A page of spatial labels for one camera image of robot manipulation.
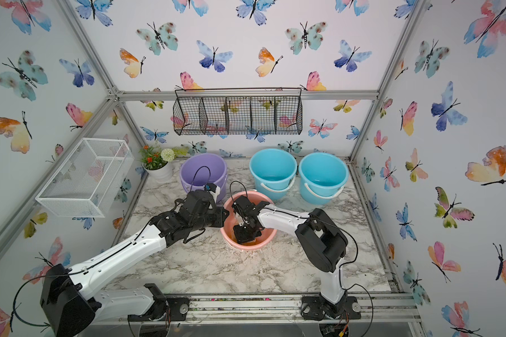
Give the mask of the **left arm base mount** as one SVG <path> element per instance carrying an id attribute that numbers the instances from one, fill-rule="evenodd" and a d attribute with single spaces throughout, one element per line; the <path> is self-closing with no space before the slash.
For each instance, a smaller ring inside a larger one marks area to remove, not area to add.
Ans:
<path id="1" fill-rule="evenodd" d="M 131 322 L 184 322 L 190 306 L 187 297 L 156 299 L 148 311 L 142 315 L 129 315 Z"/>

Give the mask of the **teal plastic bucket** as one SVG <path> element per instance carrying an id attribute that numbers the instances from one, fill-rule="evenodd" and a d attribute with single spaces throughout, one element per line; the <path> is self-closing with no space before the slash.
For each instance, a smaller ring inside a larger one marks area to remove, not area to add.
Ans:
<path id="1" fill-rule="evenodd" d="M 338 157 L 314 152 L 304 157 L 298 166 L 299 191 L 310 204 L 325 205 L 337 198 L 349 179 L 348 166 Z"/>
<path id="2" fill-rule="evenodd" d="M 288 193 L 295 183 L 297 170 L 297 160 L 284 150 L 261 150 L 250 159 L 256 190 L 272 201 Z"/>

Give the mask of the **yellow microfiber cloth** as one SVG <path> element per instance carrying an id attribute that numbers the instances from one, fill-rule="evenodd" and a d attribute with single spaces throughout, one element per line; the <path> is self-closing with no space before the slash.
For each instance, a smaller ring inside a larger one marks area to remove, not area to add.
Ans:
<path id="1" fill-rule="evenodd" d="M 256 237 L 254 240 L 248 241 L 248 242 L 237 242 L 237 244 L 246 246 L 246 247 L 252 247 L 257 246 L 263 243 L 264 240 L 261 237 Z"/>

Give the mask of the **pink plastic bucket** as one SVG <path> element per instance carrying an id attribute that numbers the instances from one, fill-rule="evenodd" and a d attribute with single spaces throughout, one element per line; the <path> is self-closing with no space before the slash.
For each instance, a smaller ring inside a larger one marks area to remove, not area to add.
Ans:
<path id="1" fill-rule="evenodd" d="M 253 204 L 258 204 L 260 202 L 269 202 L 273 204 L 274 202 L 257 191 L 250 192 L 237 192 L 232 197 L 230 197 L 223 205 L 223 207 L 230 212 L 228 218 L 225 220 L 224 226 L 220 230 L 222 234 L 223 240 L 225 243 L 232 249 L 238 251 L 257 251 L 259 249 L 264 248 L 277 234 L 277 231 L 274 229 L 266 229 L 262 230 L 261 235 L 257 237 L 253 242 L 248 242 L 246 244 L 239 244 L 236 241 L 236 237 L 233 232 L 233 227 L 238 224 L 238 221 L 235 217 L 235 212 L 233 210 L 232 204 L 236 201 L 240 196 L 247 196 L 247 198 Z"/>

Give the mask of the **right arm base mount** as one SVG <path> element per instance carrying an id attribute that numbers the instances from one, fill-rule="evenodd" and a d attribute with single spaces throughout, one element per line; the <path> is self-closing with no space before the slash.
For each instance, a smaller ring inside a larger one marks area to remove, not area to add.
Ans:
<path id="1" fill-rule="evenodd" d="M 303 296 L 300 315 L 305 320 L 321 321 L 324 319 L 361 319 L 361 307 L 354 296 L 343 296 L 336 304 L 321 295 Z"/>

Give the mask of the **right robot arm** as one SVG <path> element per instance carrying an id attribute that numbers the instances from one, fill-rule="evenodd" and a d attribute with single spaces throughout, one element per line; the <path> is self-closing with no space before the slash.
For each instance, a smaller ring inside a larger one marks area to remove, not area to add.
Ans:
<path id="1" fill-rule="evenodd" d="M 245 196 L 232 202 L 238 224 L 233 227 L 238 244 L 253 242 L 264 230 L 292 234 L 301 244 L 310 263 L 321 273 L 321 291 L 317 305 L 310 305 L 302 316 L 322 320 L 350 315 L 354 301 L 344 288 L 341 269 L 349 240 L 343 229 L 322 209 L 296 212 L 278 208 L 269 202 L 254 204 Z"/>

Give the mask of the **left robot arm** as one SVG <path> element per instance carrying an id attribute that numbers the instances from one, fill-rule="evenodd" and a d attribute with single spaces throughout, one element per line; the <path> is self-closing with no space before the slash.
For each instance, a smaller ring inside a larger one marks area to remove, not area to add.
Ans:
<path id="1" fill-rule="evenodd" d="M 40 324 L 55 336 L 76 336 L 97 319 L 126 315 L 135 322 L 171 324 L 172 304 L 154 284 L 137 291 L 103 296 L 101 290 L 144 258 L 177 242 L 186 244 L 208 227 L 222 228 L 229 212 L 217 206 L 221 190 L 213 183 L 176 199 L 174 207 L 153 216 L 141 230 L 83 263 L 52 265 L 45 275 L 39 304 L 46 317 Z"/>

